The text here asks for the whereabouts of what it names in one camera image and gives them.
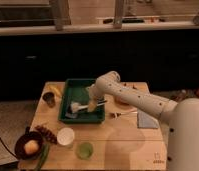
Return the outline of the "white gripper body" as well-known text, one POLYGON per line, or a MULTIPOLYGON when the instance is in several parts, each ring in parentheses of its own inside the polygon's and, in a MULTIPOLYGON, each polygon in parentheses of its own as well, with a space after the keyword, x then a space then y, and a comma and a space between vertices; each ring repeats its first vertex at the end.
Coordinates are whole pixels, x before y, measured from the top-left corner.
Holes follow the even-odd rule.
POLYGON ((91 85, 87 88, 88 95, 89 95, 89 102, 88 102, 88 112, 93 112, 99 101, 104 98, 104 94, 95 86, 91 85))

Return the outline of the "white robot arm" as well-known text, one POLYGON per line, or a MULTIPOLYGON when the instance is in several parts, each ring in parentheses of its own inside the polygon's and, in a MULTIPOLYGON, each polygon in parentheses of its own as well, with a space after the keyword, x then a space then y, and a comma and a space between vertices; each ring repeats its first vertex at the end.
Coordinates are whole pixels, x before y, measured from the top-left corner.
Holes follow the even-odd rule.
POLYGON ((101 100, 105 94, 118 97, 167 124, 167 171, 199 171, 199 98, 176 102, 126 87, 116 71, 99 76, 88 93, 91 101, 101 100))

